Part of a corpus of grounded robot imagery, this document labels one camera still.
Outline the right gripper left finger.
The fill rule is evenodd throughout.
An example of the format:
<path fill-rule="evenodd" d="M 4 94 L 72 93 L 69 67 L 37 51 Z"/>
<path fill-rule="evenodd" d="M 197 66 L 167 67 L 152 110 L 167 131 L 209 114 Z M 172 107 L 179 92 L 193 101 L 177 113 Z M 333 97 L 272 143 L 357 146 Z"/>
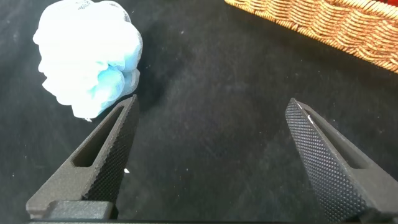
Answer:
<path fill-rule="evenodd" d="M 42 218 L 57 200 L 115 203 L 138 122 L 137 96 L 119 102 L 27 201 L 28 214 Z"/>

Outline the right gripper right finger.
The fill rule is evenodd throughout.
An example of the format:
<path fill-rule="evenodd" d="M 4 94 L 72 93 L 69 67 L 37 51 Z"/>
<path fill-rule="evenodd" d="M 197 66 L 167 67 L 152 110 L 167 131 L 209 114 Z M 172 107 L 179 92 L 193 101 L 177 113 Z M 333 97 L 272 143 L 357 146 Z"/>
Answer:
<path fill-rule="evenodd" d="M 329 222 L 397 222 L 397 181 L 308 105 L 285 119 Z"/>

